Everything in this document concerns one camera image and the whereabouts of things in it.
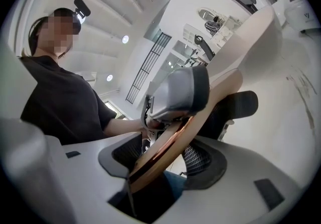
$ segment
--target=curved wooden board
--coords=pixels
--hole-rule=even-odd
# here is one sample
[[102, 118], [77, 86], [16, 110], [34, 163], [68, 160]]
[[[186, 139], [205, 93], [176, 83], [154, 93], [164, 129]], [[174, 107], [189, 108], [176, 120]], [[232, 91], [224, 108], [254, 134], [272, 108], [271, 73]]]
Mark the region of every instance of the curved wooden board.
[[185, 125], [172, 124], [136, 162], [131, 172], [131, 192], [135, 193], [157, 178], [190, 144], [212, 112], [214, 106], [229, 94], [236, 93], [242, 85], [242, 74], [233, 69], [210, 84], [206, 107], [190, 117]]

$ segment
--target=ceiling light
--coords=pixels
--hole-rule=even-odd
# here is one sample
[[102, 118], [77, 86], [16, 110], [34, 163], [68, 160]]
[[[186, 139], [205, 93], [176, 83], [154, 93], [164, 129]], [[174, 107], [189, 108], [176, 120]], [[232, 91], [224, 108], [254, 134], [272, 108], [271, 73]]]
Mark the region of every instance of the ceiling light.
[[129, 36], [126, 35], [122, 37], [123, 44], [127, 44], [128, 40], [129, 40]]
[[106, 78], [106, 80], [109, 82], [109, 81], [112, 80], [112, 78], [113, 78], [112, 75], [108, 75], [107, 78]]
[[84, 16], [83, 18], [80, 16], [80, 14], [77, 14], [77, 18], [79, 19], [80, 21], [80, 24], [83, 24], [85, 19], [86, 19], [86, 16]]

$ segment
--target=person's arm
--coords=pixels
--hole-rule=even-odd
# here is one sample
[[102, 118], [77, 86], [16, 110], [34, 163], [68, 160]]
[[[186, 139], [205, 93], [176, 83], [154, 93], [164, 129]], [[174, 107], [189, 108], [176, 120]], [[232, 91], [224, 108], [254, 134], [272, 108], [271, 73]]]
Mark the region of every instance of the person's arm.
[[[159, 125], [157, 121], [152, 120], [151, 118], [147, 118], [146, 123], [151, 129], [155, 129]], [[140, 119], [133, 121], [112, 119], [104, 129], [105, 135], [109, 137], [114, 137], [129, 132], [142, 132], [142, 138], [148, 138], [147, 130], [142, 126]]]

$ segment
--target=white floor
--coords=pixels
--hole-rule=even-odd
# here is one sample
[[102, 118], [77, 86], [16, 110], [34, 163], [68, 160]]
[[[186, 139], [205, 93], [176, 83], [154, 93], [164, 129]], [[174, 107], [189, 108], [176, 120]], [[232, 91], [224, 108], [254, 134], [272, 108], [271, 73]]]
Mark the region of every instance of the white floor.
[[[258, 111], [235, 120], [224, 142], [261, 154], [304, 187], [320, 164], [321, 34], [307, 36], [285, 24], [282, 35], [282, 50], [265, 78], [241, 88], [256, 92]], [[186, 171], [183, 158], [168, 170]]]

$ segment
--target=shirt sleeve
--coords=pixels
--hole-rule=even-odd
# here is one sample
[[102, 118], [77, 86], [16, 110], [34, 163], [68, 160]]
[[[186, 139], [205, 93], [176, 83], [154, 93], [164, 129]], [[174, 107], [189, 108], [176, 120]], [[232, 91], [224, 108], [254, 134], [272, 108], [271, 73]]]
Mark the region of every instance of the shirt sleeve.
[[101, 129], [104, 130], [105, 127], [108, 125], [111, 119], [114, 119], [117, 115], [114, 111], [109, 109], [103, 101], [99, 98], [97, 93], [94, 91], [96, 99], [97, 99], [97, 104], [98, 104], [98, 115], [99, 115], [99, 120], [100, 120], [100, 126]]

